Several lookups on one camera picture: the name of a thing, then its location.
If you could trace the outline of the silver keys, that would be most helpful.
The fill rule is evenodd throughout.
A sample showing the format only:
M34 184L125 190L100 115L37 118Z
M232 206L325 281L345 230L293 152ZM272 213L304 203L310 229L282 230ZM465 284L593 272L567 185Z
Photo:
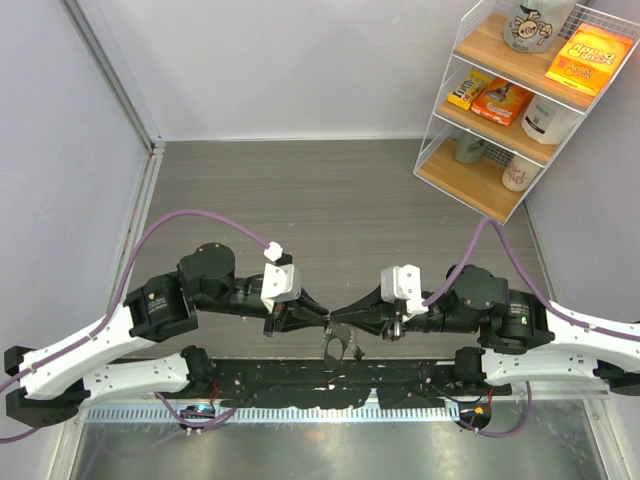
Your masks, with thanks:
M323 337L323 361L329 370L339 370L349 362L360 362L364 356L353 326L334 321L328 323Z

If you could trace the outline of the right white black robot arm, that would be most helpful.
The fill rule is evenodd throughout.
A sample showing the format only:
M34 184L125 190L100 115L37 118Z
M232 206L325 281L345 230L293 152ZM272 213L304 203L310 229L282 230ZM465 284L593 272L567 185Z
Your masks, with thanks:
M476 335L476 346L457 350L442 377L425 379L438 395L482 395L532 381L638 395L638 325L571 312L474 265L452 266L442 294L421 290L419 272L413 265L383 270L373 292L331 319L388 341L410 332Z

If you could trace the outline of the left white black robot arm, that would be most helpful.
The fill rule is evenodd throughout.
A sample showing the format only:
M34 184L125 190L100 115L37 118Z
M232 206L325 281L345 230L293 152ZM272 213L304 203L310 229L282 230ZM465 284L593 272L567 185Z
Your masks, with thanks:
M103 319L48 347L7 349L5 371L18 379L5 397L7 416L38 429L119 395L200 398L213 392L216 371L202 348L151 361L124 358L197 329L200 312L262 319L268 335L327 325L328 310L301 287L290 255L247 278L236 276L235 267L229 247L202 245L175 271L131 291Z

